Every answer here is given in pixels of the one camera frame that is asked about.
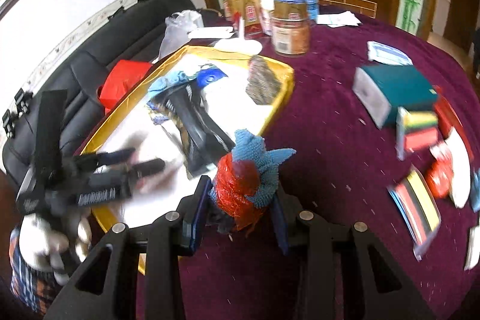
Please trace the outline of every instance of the black leather sofa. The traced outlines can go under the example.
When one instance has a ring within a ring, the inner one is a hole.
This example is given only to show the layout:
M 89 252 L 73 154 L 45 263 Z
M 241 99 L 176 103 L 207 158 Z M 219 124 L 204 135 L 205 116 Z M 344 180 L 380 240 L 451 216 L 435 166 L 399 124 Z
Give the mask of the black leather sofa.
M 186 9 L 195 10 L 191 0 L 138 0 L 126 10 L 122 7 L 49 77 L 39 93 L 68 90 L 60 140 L 63 156 L 73 155 L 104 116 L 97 89 L 114 65 L 121 59 L 146 62 L 158 56 L 165 18 Z M 2 152 L 7 178 L 15 192 L 22 184 L 35 146 L 39 93 L 30 103 L 30 113 L 15 121 L 15 137 L 6 142 Z

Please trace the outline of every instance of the hand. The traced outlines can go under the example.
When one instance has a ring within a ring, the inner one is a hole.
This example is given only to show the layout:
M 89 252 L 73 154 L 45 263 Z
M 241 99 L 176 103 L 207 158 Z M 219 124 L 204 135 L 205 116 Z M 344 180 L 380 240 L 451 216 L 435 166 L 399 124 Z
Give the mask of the hand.
M 73 211 L 67 217 L 69 226 L 77 227 L 75 252 L 83 262 L 88 254 L 92 241 L 92 231 L 87 217 L 90 210 Z M 69 240 L 61 232 L 51 229 L 50 224 L 37 214 L 30 214 L 23 218 L 19 236 L 20 253 L 23 260 L 32 269 L 44 272 L 54 272 L 58 284 L 64 286 L 68 282 L 68 275 L 62 273 L 63 264 L 59 254 L 69 248 Z

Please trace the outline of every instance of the purple tablecloth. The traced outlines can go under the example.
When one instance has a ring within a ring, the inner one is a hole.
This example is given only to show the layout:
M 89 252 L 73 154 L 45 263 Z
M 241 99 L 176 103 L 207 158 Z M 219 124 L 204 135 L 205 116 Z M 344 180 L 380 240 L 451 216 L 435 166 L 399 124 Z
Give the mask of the purple tablecloth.
M 399 162 L 395 130 L 379 130 L 353 94 L 355 67 L 367 64 L 367 41 L 404 51 L 417 69 L 443 88 L 480 162 L 480 105 L 462 68 L 445 52 L 395 27 L 358 16 L 358 28 L 315 26 L 308 54 L 286 58 L 265 40 L 263 55 L 295 69 L 289 104 L 265 134 L 268 149 L 292 147 L 297 154 L 281 167 L 287 193 L 299 197 L 327 221 L 365 222 L 410 276 L 438 316 L 447 319 L 461 304 L 480 267 L 464 272 L 469 229 L 478 224 L 469 204 L 455 209 L 438 201 L 442 225 L 427 255 L 417 262 L 412 239 L 386 187 L 400 181 L 414 164 L 431 165 L 428 151 Z M 271 223 L 263 218 L 246 239 L 231 242 L 207 229 L 200 250 L 180 262 L 188 319 L 265 320 L 291 318 L 298 264 L 283 257 Z

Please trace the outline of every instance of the metal bolt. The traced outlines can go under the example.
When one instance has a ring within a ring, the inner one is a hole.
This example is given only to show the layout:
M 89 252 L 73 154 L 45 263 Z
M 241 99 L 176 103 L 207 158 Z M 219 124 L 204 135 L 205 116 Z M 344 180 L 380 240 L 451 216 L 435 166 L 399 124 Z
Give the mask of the metal bolt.
M 175 221 L 176 219 L 178 219 L 178 217 L 180 217 L 180 213 L 178 213 L 177 211 L 169 211 L 165 215 L 165 218 L 169 221 Z
M 361 221 L 357 221 L 354 226 L 356 231 L 359 232 L 365 232 L 368 229 L 368 226 L 365 223 L 362 223 Z
M 306 220 L 306 221 L 309 221 L 311 219 L 314 218 L 314 214 L 311 212 L 311 211 L 301 211 L 299 213 L 299 217 L 302 219 L 302 220 Z
M 125 229 L 124 223 L 116 223 L 114 226 L 112 226 L 112 231 L 116 234 L 123 232 L 124 229 Z

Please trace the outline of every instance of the plaid sleeve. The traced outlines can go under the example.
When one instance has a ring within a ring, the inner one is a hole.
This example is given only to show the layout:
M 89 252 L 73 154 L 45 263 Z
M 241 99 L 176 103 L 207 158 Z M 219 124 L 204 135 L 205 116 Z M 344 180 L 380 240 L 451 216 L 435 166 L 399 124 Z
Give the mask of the plaid sleeve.
M 20 254 L 18 237 L 20 228 L 10 235 L 10 264 L 13 271 L 10 289 L 25 305 L 33 311 L 45 314 L 60 289 L 53 272 L 41 272 L 28 266 Z

